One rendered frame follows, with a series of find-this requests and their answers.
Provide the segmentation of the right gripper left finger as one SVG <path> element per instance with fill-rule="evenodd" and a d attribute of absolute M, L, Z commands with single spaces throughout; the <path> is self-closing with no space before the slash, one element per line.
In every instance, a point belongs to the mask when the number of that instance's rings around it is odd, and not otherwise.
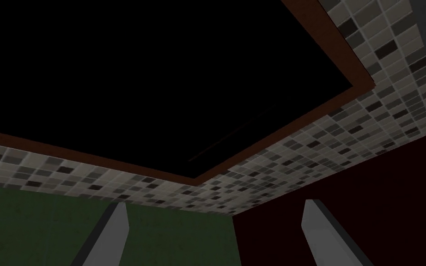
<path fill-rule="evenodd" d="M 70 266 L 119 266 L 128 233 L 125 203 L 109 204 Z"/>

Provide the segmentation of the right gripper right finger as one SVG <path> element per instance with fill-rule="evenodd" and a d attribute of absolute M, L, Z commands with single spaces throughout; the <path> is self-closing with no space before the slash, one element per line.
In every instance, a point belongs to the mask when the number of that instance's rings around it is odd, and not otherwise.
<path fill-rule="evenodd" d="M 319 199 L 307 199 L 301 228 L 317 266 L 374 266 Z"/>

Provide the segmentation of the brown wall cupboard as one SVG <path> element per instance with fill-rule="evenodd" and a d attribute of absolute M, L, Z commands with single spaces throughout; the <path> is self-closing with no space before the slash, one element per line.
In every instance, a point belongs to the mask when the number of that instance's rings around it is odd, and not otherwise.
<path fill-rule="evenodd" d="M 0 146 L 197 186 L 374 85 L 318 0 L 0 0 Z"/>

